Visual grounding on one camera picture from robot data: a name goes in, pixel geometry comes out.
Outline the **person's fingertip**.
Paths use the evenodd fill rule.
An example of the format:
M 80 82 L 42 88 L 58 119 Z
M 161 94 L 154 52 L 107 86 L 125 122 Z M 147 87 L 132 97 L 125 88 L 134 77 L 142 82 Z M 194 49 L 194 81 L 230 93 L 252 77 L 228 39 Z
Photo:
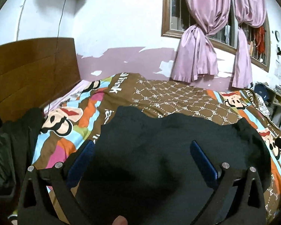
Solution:
M 118 216 L 112 223 L 112 225 L 128 225 L 128 221 L 123 216 Z

